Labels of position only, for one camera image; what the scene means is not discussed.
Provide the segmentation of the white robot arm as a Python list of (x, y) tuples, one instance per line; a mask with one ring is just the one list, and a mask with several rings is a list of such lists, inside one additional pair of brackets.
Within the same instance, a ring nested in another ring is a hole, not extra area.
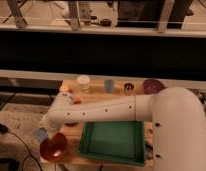
[(186, 88), (156, 94), (74, 104), (60, 93), (40, 120), (48, 133), (75, 122), (150, 121), (153, 123), (153, 171), (206, 171), (206, 116), (201, 101)]

